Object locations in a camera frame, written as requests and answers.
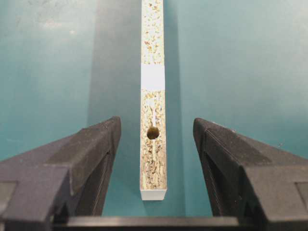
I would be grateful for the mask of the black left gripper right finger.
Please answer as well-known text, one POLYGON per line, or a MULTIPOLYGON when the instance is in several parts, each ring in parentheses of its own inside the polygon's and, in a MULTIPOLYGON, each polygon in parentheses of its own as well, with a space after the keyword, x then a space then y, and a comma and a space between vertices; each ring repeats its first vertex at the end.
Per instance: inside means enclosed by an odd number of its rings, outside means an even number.
POLYGON ((202 118, 193 137, 214 216, 251 219, 261 231, 307 230, 307 159, 202 118))

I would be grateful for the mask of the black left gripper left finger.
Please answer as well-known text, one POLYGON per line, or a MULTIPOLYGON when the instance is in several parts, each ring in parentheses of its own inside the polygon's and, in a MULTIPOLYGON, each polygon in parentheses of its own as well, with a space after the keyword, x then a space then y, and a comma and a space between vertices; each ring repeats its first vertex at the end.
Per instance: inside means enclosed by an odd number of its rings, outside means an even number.
POLYGON ((120 137, 114 116, 1 161, 1 230, 50 231, 54 219, 101 215, 120 137))

